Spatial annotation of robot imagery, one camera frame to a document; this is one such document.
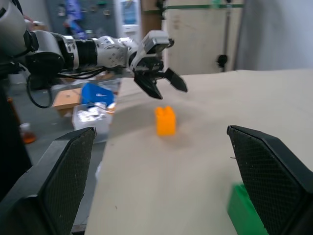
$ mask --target table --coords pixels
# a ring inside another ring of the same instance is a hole
[[[235,235],[226,207],[241,181],[228,125],[279,137],[313,169],[313,70],[188,75],[187,94],[158,82],[163,100],[124,79],[86,235]],[[154,108],[177,115],[156,135]]]

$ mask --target white container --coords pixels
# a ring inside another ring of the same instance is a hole
[[[110,119],[108,115],[104,116],[101,120],[93,121],[81,121],[78,117],[79,111],[88,111],[88,108],[92,107],[94,104],[81,104],[74,107],[72,123],[75,130],[80,130],[86,127],[94,127],[96,129],[97,136],[94,139],[94,143],[105,142],[108,139]]]

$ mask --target black mesh pad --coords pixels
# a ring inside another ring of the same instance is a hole
[[[42,194],[44,206],[59,235],[69,235],[84,195],[93,132],[73,141]]]
[[[283,155],[287,162],[302,163],[279,139],[253,130],[255,135],[250,135],[245,133],[246,128],[242,130],[229,127],[227,133],[244,185],[268,233],[285,234],[286,228],[299,216],[297,213],[303,207],[307,192],[268,143],[279,146],[281,152],[286,153]]]

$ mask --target orange toy brick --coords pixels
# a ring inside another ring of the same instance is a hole
[[[172,107],[157,107],[156,115],[156,132],[159,136],[170,136],[176,132],[176,117]]]

